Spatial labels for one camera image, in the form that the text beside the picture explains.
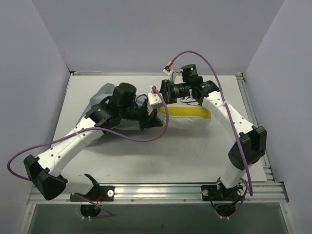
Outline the grey pillowcase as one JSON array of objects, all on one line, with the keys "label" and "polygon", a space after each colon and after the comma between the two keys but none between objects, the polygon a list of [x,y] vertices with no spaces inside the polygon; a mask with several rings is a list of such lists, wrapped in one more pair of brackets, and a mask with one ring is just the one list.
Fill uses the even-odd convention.
[{"label": "grey pillowcase", "polygon": [[99,140],[106,132],[135,142],[150,142],[160,138],[168,128],[169,114],[165,107],[165,122],[163,132],[153,139],[134,139],[112,131],[120,125],[123,119],[129,119],[133,109],[147,108],[147,96],[142,105],[136,103],[136,87],[129,83],[121,83],[115,87],[105,84],[89,101],[88,106],[80,117],[86,126],[85,132],[79,132],[85,144],[90,145]]}]

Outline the cream pillow yellow edge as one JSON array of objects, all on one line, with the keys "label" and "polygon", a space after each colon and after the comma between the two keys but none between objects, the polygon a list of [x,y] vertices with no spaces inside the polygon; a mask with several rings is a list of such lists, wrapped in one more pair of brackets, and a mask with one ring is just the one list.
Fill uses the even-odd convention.
[{"label": "cream pillow yellow edge", "polygon": [[212,119],[210,111],[201,106],[167,105],[169,113],[168,127],[173,129],[197,129],[209,125]]}]

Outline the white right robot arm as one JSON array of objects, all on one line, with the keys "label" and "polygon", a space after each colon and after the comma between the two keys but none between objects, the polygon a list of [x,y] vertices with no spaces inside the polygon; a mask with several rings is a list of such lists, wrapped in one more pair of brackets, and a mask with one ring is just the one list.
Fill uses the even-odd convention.
[{"label": "white right robot arm", "polygon": [[198,75],[195,64],[181,68],[182,82],[175,83],[176,71],[170,65],[163,72],[169,76],[161,82],[160,92],[166,104],[176,103],[179,98],[192,97],[202,108],[222,124],[232,137],[234,144],[228,156],[230,164],[220,177],[216,187],[217,196],[228,199],[233,195],[233,187],[241,182],[244,175],[249,175],[249,168],[257,163],[265,154],[267,131],[264,127],[256,127],[246,120],[225,98],[221,87],[213,81],[204,81]]}]

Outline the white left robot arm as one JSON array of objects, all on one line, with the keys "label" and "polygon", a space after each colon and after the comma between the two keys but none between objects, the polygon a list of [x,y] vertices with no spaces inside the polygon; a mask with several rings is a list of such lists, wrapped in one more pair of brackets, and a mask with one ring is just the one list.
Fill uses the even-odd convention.
[{"label": "white left robot arm", "polygon": [[164,102],[156,87],[152,87],[142,105],[136,103],[136,91],[129,83],[116,86],[110,96],[93,105],[73,130],[52,143],[49,150],[24,159],[30,181],[46,200],[64,191],[80,194],[87,200],[94,200],[102,193],[99,183],[90,174],[66,175],[63,169],[85,147],[120,125],[123,119],[137,121],[141,130],[162,126],[157,108]]}]

